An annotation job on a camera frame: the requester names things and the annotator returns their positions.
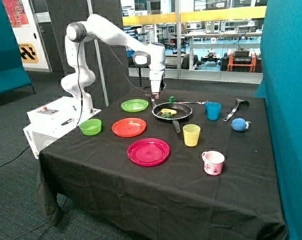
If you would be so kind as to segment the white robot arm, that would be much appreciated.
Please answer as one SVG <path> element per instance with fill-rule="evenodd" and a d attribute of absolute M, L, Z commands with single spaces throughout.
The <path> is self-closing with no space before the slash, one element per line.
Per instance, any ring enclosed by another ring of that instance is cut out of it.
<path fill-rule="evenodd" d="M 93 103 L 90 94 L 84 88 L 95 81 L 95 74 L 88 68 L 84 44 L 100 40 L 108 45 L 125 46 L 134 51 L 133 62 L 136 66 L 150 69 L 152 94 L 158 98 L 165 88 L 165 47 L 161 43 L 143 44 L 134 39 L 113 23 L 98 14 L 92 14 L 86 21 L 73 22 L 66 28 L 65 50 L 67 63 L 75 72 L 62 79 L 62 87 L 70 93 L 75 102 L 76 111 L 92 113 Z"/>

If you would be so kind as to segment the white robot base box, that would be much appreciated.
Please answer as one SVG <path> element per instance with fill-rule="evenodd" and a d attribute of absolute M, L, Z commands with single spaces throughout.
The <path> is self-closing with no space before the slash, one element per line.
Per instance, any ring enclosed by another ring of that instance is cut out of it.
<path fill-rule="evenodd" d="M 100 111 L 65 96 L 27 112 L 30 124 L 23 131 L 34 157 Z"/>

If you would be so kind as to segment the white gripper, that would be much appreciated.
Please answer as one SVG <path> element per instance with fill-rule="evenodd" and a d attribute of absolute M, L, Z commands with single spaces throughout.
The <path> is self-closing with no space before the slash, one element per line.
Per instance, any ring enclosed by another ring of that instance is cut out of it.
<path fill-rule="evenodd" d="M 150 83 L 151 83 L 151 91 L 155 94 L 155 98 L 159 98 L 160 92 L 163 91 L 166 87 L 166 83 L 164 82 L 165 71 L 155 71 L 150 70 Z"/>

